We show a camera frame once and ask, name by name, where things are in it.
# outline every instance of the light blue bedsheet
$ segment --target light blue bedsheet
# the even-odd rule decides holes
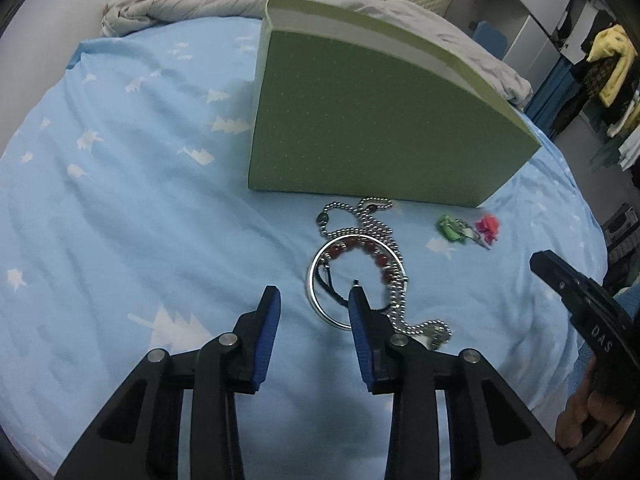
[[[247,189],[259,27],[203,18],[81,44],[2,156],[0,424],[50,472],[149,348],[199,348],[277,285],[267,381],[238,398],[247,478],[383,477],[390,399],[367,393],[351,334],[305,297],[314,219],[336,197]],[[533,408],[571,372],[577,335],[529,257],[553,249],[601,280],[606,249],[561,153],[529,126],[542,147],[485,204],[502,223],[491,251],[434,227],[478,210],[398,202],[378,217],[404,254],[409,322],[443,319],[442,351],[479,349]],[[379,304],[370,259],[334,269],[344,294],[358,278]]]

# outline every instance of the human hand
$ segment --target human hand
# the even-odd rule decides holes
[[[591,415],[598,422],[611,428],[624,412],[614,399],[605,397],[591,391],[593,383],[593,371],[595,358],[592,358],[582,378],[582,383],[577,391],[569,397],[564,412],[558,416],[556,422],[556,444],[563,449],[573,449],[583,438],[582,423]],[[596,450],[585,457],[578,467],[587,467],[595,463],[604,462],[611,456],[622,438],[625,436],[631,422],[634,420],[635,411],[625,413],[611,434]]]

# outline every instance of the gray blanket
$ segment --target gray blanket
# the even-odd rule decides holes
[[[404,0],[313,0],[362,12],[411,31],[455,54],[476,70],[502,97],[522,108],[531,85],[516,71],[444,18]],[[267,0],[112,0],[102,19],[102,35],[125,36],[159,23],[205,16],[263,18]]]

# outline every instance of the metal hoop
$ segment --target metal hoop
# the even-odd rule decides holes
[[[393,261],[395,261],[395,263],[398,265],[398,269],[400,270],[402,277],[402,290],[404,291],[404,293],[406,293],[406,286],[409,282],[409,278],[406,276],[404,267],[402,266],[402,262],[400,261],[398,256],[391,250],[391,248],[387,244],[378,240],[377,238],[369,235],[358,234],[337,236],[335,238],[332,238],[332,240],[329,240],[322,247],[320,247],[320,250],[316,253],[316,256],[314,256],[314,259],[311,261],[311,266],[309,267],[309,271],[306,274],[306,296],[308,297],[311,308],[315,311],[315,313],[318,314],[318,316],[320,316],[329,325],[333,326],[334,328],[339,328],[340,330],[351,330],[351,325],[336,321],[333,317],[329,316],[320,306],[320,303],[318,303],[318,298],[316,298],[316,292],[314,290],[314,271],[316,270],[316,267],[322,259],[322,255],[325,253],[325,251],[336,242],[345,240],[347,238],[357,238],[358,240],[365,239],[375,242],[377,245],[383,248],[393,259]]]

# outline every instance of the silver bead chain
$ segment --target silver bead chain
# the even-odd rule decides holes
[[[388,245],[398,260],[402,262],[402,254],[400,253],[398,244],[392,237],[393,229],[372,216],[373,212],[386,211],[392,207],[393,203],[391,200],[376,197],[363,198],[356,207],[342,202],[331,202],[322,208],[322,212],[316,218],[316,223],[318,224],[322,238],[325,238],[326,240],[332,240],[333,238],[345,235],[351,235],[355,238],[359,235],[369,235]],[[354,215],[358,222],[358,227],[348,227],[335,231],[328,231],[327,224],[329,223],[329,211],[332,209],[341,209]],[[364,241],[358,240],[358,246],[363,247],[364,245]],[[347,250],[347,247],[343,246],[340,249],[341,251],[344,251]],[[379,254],[383,254],[382,251],[380,251],[380,248],[375,248],[371,251],[373,258],[376,258]],[[322,256],[321,263],[328,263],[331,259],[331,254],[326,253]],[[408,281],[408,278],[400,271],[398,265],[392,260],[382,267],[382,270],[388,276],[388,283],[386,284],[386,287],[388,290],[390,311],[387,315],[394,330],[407,336],[427,336],[431,339],[431,349],[437,349],[446,343],[451,338],[451,330],[443,321],[433,319],[416,325],[409,325],[404,320],[404,312],[406,309],[405,282]]]

